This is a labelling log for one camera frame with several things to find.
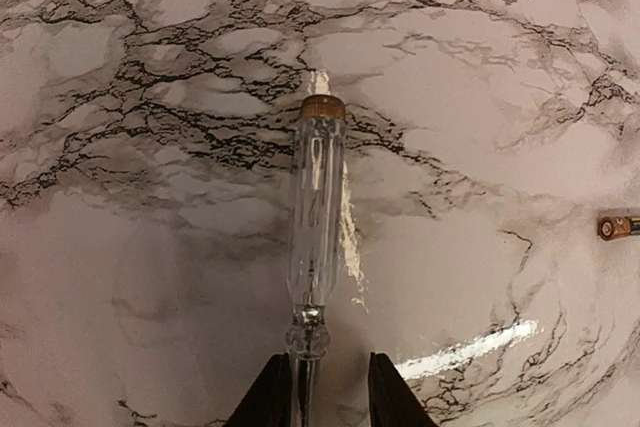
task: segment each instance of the copper-colored battery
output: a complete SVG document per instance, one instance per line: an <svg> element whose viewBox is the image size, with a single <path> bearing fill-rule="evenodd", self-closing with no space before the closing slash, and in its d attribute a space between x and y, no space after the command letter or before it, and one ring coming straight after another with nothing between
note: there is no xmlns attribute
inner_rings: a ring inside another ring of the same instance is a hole
<svg viewBox="0 0 640 427"><path fill-rule="evenodd" d="M640 235L640 217L603 217L598 220L598 235L604 240Z"/></svg>

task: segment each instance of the marble countertop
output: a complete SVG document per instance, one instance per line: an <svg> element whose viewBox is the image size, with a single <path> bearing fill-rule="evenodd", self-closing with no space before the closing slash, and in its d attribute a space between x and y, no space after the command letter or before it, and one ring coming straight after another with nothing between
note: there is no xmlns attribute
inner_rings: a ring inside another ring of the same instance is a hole
<svg viewBox="0 0 640 427"><path fill-rule="evenodd" d="M0 425L224 423L284 347L291 135L348 104L323 425L637 427L640 0L0 0Z"/></svg>

